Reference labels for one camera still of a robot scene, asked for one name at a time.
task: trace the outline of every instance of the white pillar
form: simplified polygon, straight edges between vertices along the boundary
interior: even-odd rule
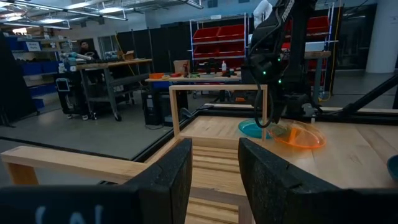
[[[393,73],[398,56],[398,0],[379,0],[367,73]]]

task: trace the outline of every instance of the gray floor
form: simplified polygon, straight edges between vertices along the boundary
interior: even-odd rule
[[[387,80],[388,75],[364,75],[363,73],[338,72],[335,78],[335,95],[323,106],[345,106],[354,102]],[[395,90],[388,91],[366,107],[392,108]],[[40,116],[32,116],[14,123],[16,128],[0,126],[0,136],[28,141],[70,147],[90,152],[110,154],[131,158],[148,144],[170,130],[168,127],[152,131],[145,128],[139,92],[134,93],[136,104],[119,105],[122,122],[116,122],[111,114],[103,115],[96,121],[82,121],[81,118],[66,119],[59,105],[49,106],[51,110]],[[189,108],[195,110],[202,104],[213,100],[213,96],[188,97]],[[0,140],[0,152],[20,146],[20,143]],[[43,184],[95,184],[99,180],[37,169],[37,176]],[[0,166],[0,186],[11,184],[3,166]]]

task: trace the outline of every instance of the box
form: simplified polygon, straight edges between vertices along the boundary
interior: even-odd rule
[[[124,55],[124,59],[125,60],[134,60],[134,51],[129,50],[128,52],[126,52],[126,54]]]
[[[184,65],[187,65],[188,73],[191,72],[191,66],[189,60],[175,60],[174,61],[174,73],[181,73],[183,76],[185,74]]]

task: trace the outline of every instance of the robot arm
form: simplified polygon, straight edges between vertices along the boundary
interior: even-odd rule
[[[261,125],[255,115],[256,123],[261,128],[268,126],[271,121],[278,123],[285,110],[294,115],[302,113],[302,105],[310,99],[310,86],[307,75],[303,73],[303,62],[307,22],[316,2],[317,0],[278,0],[269,18],[253,32],[251,47],[245,66],[242,67],[242,79],[247,84],[268,85],[269,122]],[[282,44],[286,23],[290,20],[290,57],[288,66],[283,69]],[[255,114],[260,106],[261,93],[258,91],[254,100]]]

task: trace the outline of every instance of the bottle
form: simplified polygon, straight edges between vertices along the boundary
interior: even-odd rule
[[[223,64],[221,66],[221,71],[226,72],[226,64],[225,61],[223,61]]]

